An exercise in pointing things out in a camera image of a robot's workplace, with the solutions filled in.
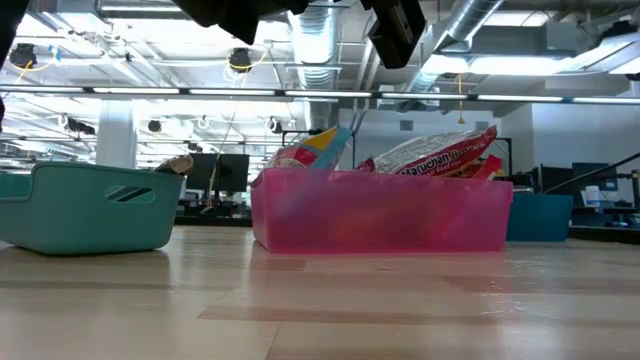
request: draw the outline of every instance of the silver air duct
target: silver air duct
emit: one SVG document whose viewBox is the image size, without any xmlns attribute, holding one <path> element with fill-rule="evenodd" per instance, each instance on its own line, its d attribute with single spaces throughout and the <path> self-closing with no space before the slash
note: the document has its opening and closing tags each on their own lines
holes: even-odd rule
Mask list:
<svg viewBox="0 0 640 360">
<path fill-rule="evenodd" d="M 309 90 L 334 89 L 336 71 L 323 66 L 336 58 L 338 9 L 309 7 L 297 16 L 289 13 L 289 21 L 296 63 L 309 65 L 298 69 L 300 85 Z M 305 107 L 310 129 L 328 129 L 338 122 L 333 103 L 309 102 Z"/>
<path fill-rule="evenodd" d="M 453 4 L 451 17 L 439 38 L 433 38 L 432 50 L 440 50 L 452 44 L 468 43 L 482 25 L 502 5 L 504 0 L 458 0 Z M 427 92 L 441 74 L 425 71 L 425 62 L 418 74 L 404 88 L 406 92 Z M 408 111 L 415 102 L 403 102 L 400 111 Z"/>
</svg>

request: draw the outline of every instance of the teal plastic bin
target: teal plastic bin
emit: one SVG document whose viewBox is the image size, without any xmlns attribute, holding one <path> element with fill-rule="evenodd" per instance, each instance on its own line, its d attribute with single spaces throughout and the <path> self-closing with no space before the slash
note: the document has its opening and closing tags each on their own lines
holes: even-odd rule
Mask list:
<svg viewBox="0 0 640 360">
<path fill-rule="evenodd" d="M 78 163 L 0 175 L 0 240 L 47 255 L 148 251 L 167 244 L 183 178 Z M 123 189 L 142 195 L 122 202 Z"/>
<path fill-rule="evenodd" d="M 514 194 L 507 241 L 566 241 L 572 210 L 571 196 Z"/>
</svg>

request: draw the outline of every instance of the pink plastic bin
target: pink plastic bin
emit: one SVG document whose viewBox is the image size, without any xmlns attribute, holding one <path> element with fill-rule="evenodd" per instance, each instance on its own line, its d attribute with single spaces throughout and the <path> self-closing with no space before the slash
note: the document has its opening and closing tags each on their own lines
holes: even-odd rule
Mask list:
<svg viewBox="0 0 640 360">
<path fill-rule="evenodd" d="M 500 251 L 511 183 L 266 169 L 251 185 L 253 233 L 276 253 Z"/>
</svg>

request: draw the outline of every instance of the wooden table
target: wooden table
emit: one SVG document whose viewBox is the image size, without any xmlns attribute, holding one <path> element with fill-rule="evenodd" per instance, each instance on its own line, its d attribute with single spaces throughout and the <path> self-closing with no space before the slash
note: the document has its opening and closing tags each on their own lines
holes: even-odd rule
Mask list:
<svg viewBox="0 0 640 360">
<path fill-rule="evenodd" d="M 638 360 L 640 248 L 279 256 L 250 229 L 202 227 L 150 253 L 6 246 L 5 359 Z"/>
</svg>

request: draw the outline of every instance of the desk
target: desk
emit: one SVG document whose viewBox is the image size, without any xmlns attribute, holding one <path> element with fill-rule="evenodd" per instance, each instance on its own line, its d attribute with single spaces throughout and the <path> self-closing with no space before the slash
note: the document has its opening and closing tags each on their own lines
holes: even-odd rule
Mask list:
<svg viewBox="0 0 640 360">
<path fill-rule="evenodd" d="M 277 256 L 176 227 L 161 252 L 0 250 L 0 358 L 637 360 L 639 303 L 640 247 Z"/>
</svg>

